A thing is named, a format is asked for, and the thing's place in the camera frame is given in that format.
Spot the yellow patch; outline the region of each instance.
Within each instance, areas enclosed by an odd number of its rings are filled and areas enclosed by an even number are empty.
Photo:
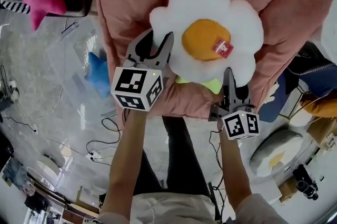
[[[210,19],[199,19],[185,30],[182,44],[192,57],[199,60],[213,60],[221,58],[219,54],[212,51],[212,47],[218,38],[229,43],[231,34],[218,22]]]
[[[273,157],[270,161],[269,161],[269,168],[273,168],[274,166],[276,166],[281,159],[283,158],[284,152],[277,154],[275,157]]]

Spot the person's right arm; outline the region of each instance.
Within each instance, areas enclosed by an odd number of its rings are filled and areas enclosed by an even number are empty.
[[[228,200],[234,211],[252,194],[249,178],[242,164],[237,141],[228,140],[225,129],[220,131],[223,180]]]

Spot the person's leg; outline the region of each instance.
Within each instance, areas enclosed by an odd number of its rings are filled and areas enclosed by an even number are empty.
[[[182,117],[164,117],[168,134],[168,191],[209,196],[204,175],[196,158],[186,123]]]
[[[133,196],[142,193],[155,193],[162,191],[163,189],[160,186],[159,181],[151,168],[145,151],[143,150],[141,170],[137,178]]]

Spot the cube with fiducial marker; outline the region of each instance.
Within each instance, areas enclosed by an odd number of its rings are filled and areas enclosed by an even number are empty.
[[[161,70],[117,67],[111,94],[123,108],[149,111],[163,88]]]
[[[245,140],[260,135],[259,115],[236,111],[221,118],[229,140]]]

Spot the red and white label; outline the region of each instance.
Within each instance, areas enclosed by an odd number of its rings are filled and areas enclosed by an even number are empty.
[[[230,43],[227,43],[225,40],[218,38],[213,45],[212,50],[223,58],[228,58],[233,48],[234,47]]]

